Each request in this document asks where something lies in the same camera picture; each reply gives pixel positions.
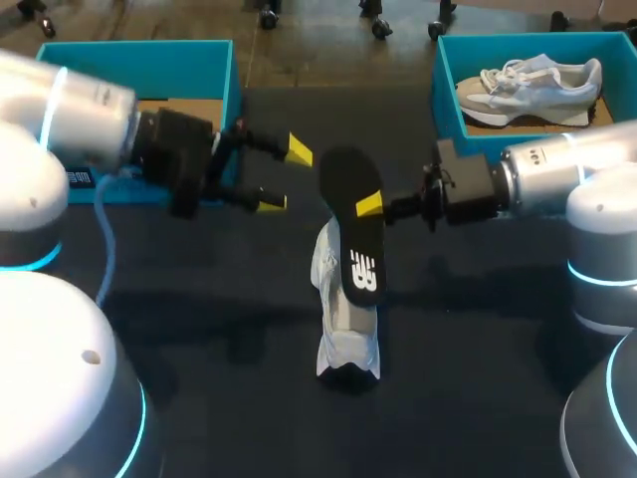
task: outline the office chair wheel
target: office chair wheel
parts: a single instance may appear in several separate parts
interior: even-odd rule
[[[55,38],[56,29],[53,26],[53,22],[51,21],[49,17],[44,17],[42,20],[40,20],[40,28],[42,29],[42,32],[44,33],[45,37]]]
[[[442,37],[447,33],[447,25],[442,22],[432,22],[427,27],[427,33],[432,42],[437,42],[438,37]]]
[[[374,18],[378,15],[382,15],[381,0],[360,0],[358,7],[360,7],[361,10],[361,17]]]
[[[36,18],[36,11],[29,5],[26,5],[23,2],[19,2],[17,7],[25,20],[33,20]]]
[[[565,32],[569,26],[570,21],[562,12],[553,12],[550,16],[550,32]]]
[[[279,16],[270,10],[270,8],[264,8],[259,12],[259,23],[264,30],[274,30],[277,28],[279,22]]]
[[[634,18],[628,20],[626,27],[626,35],[628,35],[630,43],[637,47],[637,20]]]
[[[394,31],[389,28],[389,23],[386,20],[381,20],[380,18],[376,18],[371,24],[371,33],[377,40],[384,40],[389,35],[394,33]]]

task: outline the teal box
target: teal box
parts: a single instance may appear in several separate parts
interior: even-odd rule
[[[241,85],[231,41],[151,41],[49,43],[37,60],[131,88],[141,100],[222,100],[221,129],[241,114]],[[237,158],[224,171],[222,182],[237,177]],[[101,176],[89,171],[95,185]],[[86,188],[85,172],[68,171],[71,203],[93,203],[95,188]],[[105,192],[110,204],[155,204],[167,200],[165,189],[139,179],[120,179]]]
[[[445,36],[438,40],[431,93],[439,137],[452,138],[460,155],[482,153],[491,163],[497,162],[509,145],[545,137],[470,136],[455,89],[457,83],[480,75],[483,69],[501,69],[508,60],[525,60],[542,53],[571,65],[599,60],[603,96],[614,122],[637,119],[637,53],[622,32]]]

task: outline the blue led ring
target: blue led ring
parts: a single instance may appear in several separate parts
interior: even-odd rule
[[[604,286],[604,287],[635,287],[637,286],[637,279],[632,279],[630,281],[604,281],[601,279],[593,279],[592,277],[584,276],[582,273],[577,272],[575,268],[567,263],[568,271],[575,276],[577,279],[583,282],[587,282],[588,284],[592,284],[594,286]]]
[[[54,247],[53,250],[49,254],[44,256],[42,259],[38,259],[37,261],[32,262],[31,264],[24,264],[22,266],[0,266],[0,272],[39,271],[43,267],[46,267],[49,264],[51,264],[53,260],[56,257],[58,257],[58,254],[60,254],[61,250],[62,250],[62,243],[59,242],[56,245],[56,247]]]
[[[637,456],[637,443],[635,443],[633,437],[630,436],[630,432],[628,431],[624,420],[622,420],[621,415],[619,414],[619,409],[617,408],[617,403],[615,402],[615,395],[613,394],[612,386],[612,369],[615,362],[615,356],[617,355],[617,351],[627,338],[628,336],[624,337],[621,342],[617,344],[617,347],[615,347],[613,353],[608,359],[608,367],[606,368],[606,394],[608,395],[608,403],[610,404],[610,411],[613,415],[613,418],[615,419],[615,423],[617,423],[617,427],[626,440],[626,443],[628,444],[630,449],[633,450],[633,453]]]
[[[146,426],[146,395],[143,392],[143,386],[141,386],[141,383],[139,384],[139,390],[141,391],[141,423],[139,423],[137,438],[135,439],[135,443],[130,449],[130,453],[128,453],[128,458],[126,458],[126,461],[123,462],[123,465],[121,465],[121,468],[114,476],[114,478],[123,478],[125,476],[128,468],[130,468],[130,465],[135,458],[135,455],[137,454],[139,445],[141,444],[141,437],[143,436],[144,428]]]

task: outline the white shoe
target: white shoe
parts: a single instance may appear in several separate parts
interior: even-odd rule
[[[601,63],[561,65],[547,55],[511,60],[501,70],[483,70],[456,86],[460,109],[491,126],[522,116],[554,124],[587,126],[588,110],[601,92]]]
[[[340,281],[340,235],[334,218],[322,228],[312,258],[310,279],[322,302],[322,338],[317,375],[353,363],[380,379],[376,308],[363,309],[345,296]]]

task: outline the new balance logo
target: new balance logo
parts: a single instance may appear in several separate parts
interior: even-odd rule
[[[69,182],[91,182],[91,177],[87,172],[67,172],[67,177],[69,178]]]
[[[91,170],[87,167],[76,167],[67,169],[69,186],[72,189],[90,189],[96,187]]]
[[[376,290],[376,273],[374,272],[375,263],[373,259],[358,254],[353,250],[349,251],[351,256],[351,276],[354,280],[354,286],[361,291],[367,290],[374,292]]]

